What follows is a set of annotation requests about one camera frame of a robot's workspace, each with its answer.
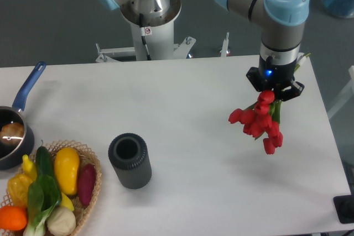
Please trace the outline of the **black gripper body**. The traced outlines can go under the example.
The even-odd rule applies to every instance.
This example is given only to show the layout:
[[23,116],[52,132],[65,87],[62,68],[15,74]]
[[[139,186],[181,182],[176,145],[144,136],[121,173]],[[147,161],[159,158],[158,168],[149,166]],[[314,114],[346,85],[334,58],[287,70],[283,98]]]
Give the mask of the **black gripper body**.
[[294,79],[296,60],[286,65],[276,65],[275,61],[266,61],[259,57],[258,73],[261,89],[269,90],[279,85],[281,89],[289,87]]

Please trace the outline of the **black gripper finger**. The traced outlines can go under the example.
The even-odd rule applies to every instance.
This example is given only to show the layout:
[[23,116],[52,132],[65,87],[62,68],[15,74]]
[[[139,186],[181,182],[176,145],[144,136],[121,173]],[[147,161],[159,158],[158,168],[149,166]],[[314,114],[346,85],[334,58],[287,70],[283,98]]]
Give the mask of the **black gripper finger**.
[[246,77],[248,78],[249,82],[252,84],[256,91],[262,92],[265,90],[266,83],[262,68],[251,67],[246,73]]
[[289,88],[282,90],[280,93],[281,101],[288,101],[295,97],[298,97],[303,92],[305,86],[298,81],[291,81]]

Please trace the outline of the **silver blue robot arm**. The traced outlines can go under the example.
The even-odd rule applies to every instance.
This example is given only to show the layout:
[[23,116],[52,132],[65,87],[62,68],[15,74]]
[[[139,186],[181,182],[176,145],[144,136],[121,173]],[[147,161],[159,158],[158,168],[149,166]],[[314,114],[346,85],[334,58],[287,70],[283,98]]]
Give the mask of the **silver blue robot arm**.
[[[165,60],[177,56],[174,21],[181,0],[99,0],[109,10],[119,9],[131,25],[136,59]],[[300,96],[304,85],[294,78],[310,0],[215,0],[262,28],[259,65],[247,78],[259,92],[273,90],[277,100]]]

